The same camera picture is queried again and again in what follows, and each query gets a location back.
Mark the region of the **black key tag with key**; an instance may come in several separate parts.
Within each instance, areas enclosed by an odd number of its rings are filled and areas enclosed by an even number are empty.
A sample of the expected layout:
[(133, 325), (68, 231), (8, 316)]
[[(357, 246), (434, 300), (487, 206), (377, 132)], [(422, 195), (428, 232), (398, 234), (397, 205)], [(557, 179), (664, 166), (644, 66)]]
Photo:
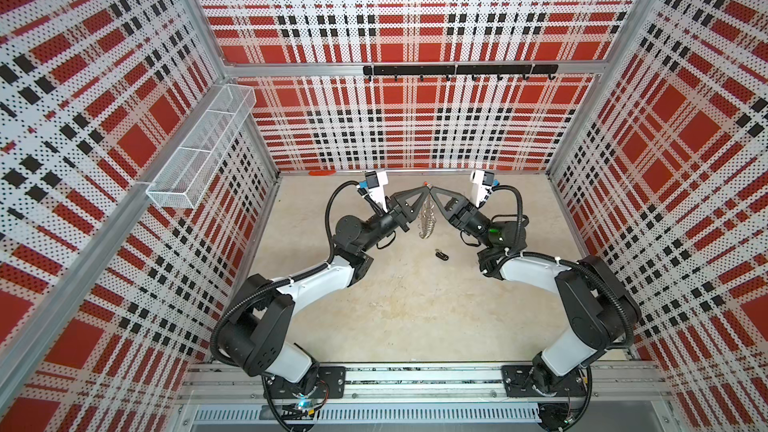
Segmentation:
[(439, 258), (440, 260), (442, 260), (442, 261), (448, 261), (449, 260), (449, 256), (446, 253), (444, 253), (441, 250), (439, 250), (439, 249), (435, 250), (435, 256), (437, 258)]

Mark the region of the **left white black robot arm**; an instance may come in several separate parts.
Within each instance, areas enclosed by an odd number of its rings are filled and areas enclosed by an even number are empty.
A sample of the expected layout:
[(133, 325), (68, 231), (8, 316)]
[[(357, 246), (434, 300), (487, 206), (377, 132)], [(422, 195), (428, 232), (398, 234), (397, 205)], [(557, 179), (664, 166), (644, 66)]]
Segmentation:
[(304, 271), (278, 279), (254, 275), (241, 285), (214, 326), (210, 338), (212, 357), (237, 366), (247, 375), (280, 377), (312, 388), (318, 362), (297, 345), (286, 342), (295, 315), (318, 300), (362, 280), (372, 265), (368, 251), (397, 231), (406, 232), (429, 197), (420, 186), (393, 194), (383, 206), (369, 204), (374, 214), (367, 220), (346, 215), (330, 224), (336, 197), (354, 182), (342, 183), (332, 193), (324, 212), (329, 257)]

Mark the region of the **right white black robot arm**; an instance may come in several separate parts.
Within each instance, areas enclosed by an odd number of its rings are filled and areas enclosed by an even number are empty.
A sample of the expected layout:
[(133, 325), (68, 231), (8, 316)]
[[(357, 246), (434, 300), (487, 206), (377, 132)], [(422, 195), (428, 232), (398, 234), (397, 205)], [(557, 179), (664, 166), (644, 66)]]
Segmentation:
[(578, 261), (528, 251), (522, 195), (508, 185), (490, 191), (510, 192), (515, 212), (486, 216), (464, 195), (433, 187), (431, 197), (443, 217), (462, 234), (478, 241), (480, 272), (501, 281), (527, 284), (559, 297), (566, 314), (564, 332), (532, 359), (530, 380), (551, 394), (564, 378), (585, 369), (610, 350), (627, 349), (635, 340), (640, 307), (602, 259)]

